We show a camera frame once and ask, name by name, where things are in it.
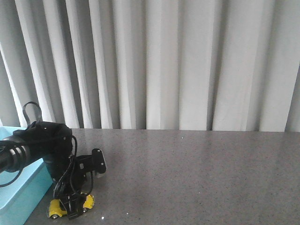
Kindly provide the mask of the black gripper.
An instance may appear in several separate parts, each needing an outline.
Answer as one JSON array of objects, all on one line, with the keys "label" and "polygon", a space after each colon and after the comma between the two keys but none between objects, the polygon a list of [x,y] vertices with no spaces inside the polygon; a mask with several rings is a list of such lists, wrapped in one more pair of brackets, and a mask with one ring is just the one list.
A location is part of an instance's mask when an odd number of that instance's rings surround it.
[{"label": "black gripper", "polygon": [[105,173],[105,158],[101,149],[93,149],[90,155],[77,155],[77,139],[72,129],[54,122],[33,122],[25,130],[13,132],[13,171],[23,169],[42,159],[55,184],[55,195],[71,195],[68,219],[83,214],[85,195],[82,187],[85,175]]}]

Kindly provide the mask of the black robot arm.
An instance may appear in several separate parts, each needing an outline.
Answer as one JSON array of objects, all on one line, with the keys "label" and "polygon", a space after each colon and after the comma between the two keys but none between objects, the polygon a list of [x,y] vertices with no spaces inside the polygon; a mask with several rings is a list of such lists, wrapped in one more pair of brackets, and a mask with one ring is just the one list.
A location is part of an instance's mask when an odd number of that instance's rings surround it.
[{"label": "black robot arm", "polygon": [[[15,130],[0,142],[0,170],[18,172],[39,159],[43,159],[55,185],[49,217],[58,218],[59,210],[68,219],[81,216],[94,203],[91,195],[94,175],[106,172],[101,149],[93,149],[90,155],[77,155],[78,143],[72,130],[62,123],[33,122],[25,130]],[[90,188],[82,188],[90,173]]]}]

